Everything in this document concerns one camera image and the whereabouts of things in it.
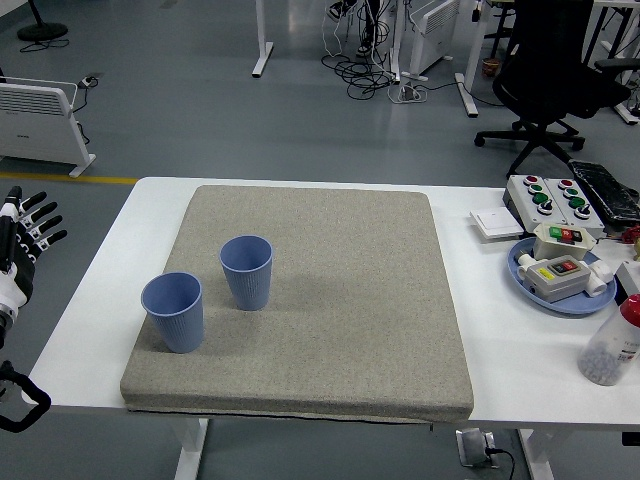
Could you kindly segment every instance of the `red button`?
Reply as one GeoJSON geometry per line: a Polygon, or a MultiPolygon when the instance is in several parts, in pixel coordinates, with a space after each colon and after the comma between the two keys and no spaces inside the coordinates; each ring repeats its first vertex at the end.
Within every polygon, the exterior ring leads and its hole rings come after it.
{"type": "Polygon", "coordinates": [[[575,263],[570,262],[568,260],[566,262],[562,262],[562,266],[566,271],[575,270],[576,268],[578,268],[575,263]]]}

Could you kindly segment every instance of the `blue plastic cup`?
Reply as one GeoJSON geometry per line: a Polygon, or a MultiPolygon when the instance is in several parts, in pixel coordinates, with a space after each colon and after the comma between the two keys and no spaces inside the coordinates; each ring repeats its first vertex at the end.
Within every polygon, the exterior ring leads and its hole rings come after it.
{"type": "Polygon", "coordinates": [[[144,287],[141,301],[172,352],[188,353],[200,346],[204,339],[202,285],[195,276],[164,273],[144,287]]]}
{"type": "Polygon", "coordinates": [[[256,235],[232,238],[220,249],[220,263],[236,305],[260,310],[269,301],[273,247],[256,235]]]}

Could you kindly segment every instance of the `round plate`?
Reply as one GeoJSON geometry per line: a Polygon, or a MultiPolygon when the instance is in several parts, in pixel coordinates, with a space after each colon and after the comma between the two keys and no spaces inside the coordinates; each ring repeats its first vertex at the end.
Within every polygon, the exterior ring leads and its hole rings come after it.
{"type": "MultiPolygon", "coordinates": [[[[511,250],[509,250],[509,256],[507,257],[507,266],[509,267],[509,273],[511,273],[511,278],[513,278],[518,285],[518,288],[531,300],[536,302],[538,305],[542,305],[545,308],[550,310],[554,310],[560,313],[568,313],[570,315],[585,315],[588,313],[597,312],[598,310],[606,307],[611,303],[616,296],[616,282],[612,280],[607,284],[607,289],[598,295],[597,297],[590,297],[586,292],[576,293],[567,298],[563,298],[562,300],[558,300],[557,302],[549,303],[545,302],[539,297],[536,297],[533,293],[528,291],[522,285],[522,280],[518,277],[518,262],[515,260],[514,255],[519,250],[524,250],[525,252],[529,252],[532,254],[533,244],[536,242],[535,237],[528,237],[524,240],[520,240],[516,243],[511,250]]],[[[584,256],[583,260],[587,262],[587,264],[592,264],[596,260],[599,260],[593,253],[587,252],[584,256]]]]}

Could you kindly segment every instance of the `red bottle cap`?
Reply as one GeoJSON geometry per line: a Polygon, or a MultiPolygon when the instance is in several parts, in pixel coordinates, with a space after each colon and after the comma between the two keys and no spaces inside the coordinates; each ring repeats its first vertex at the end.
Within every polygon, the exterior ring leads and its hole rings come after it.
{"type": "Polygon", "coordinates": [[[631,295],[622,302],[620,313],[631,325],[640,327],[640,293],[631,295]]]}

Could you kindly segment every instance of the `yellow floor line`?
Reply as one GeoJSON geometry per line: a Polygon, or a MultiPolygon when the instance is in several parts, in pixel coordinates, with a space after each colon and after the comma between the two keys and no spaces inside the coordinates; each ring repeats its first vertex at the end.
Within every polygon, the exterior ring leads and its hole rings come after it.
{"type": "Polygon", "coordinates": [[[53,175],[46,173],[11,173],[0,172],[0,178],[12,178],[23,180],[45,180],[51,182],[82,182],[82,183],[110,183],[117,185],[134,185],[138,179],[128,177],[90,177],[80,175],[77,178],[71,178],[68,175],[53,175]]]}

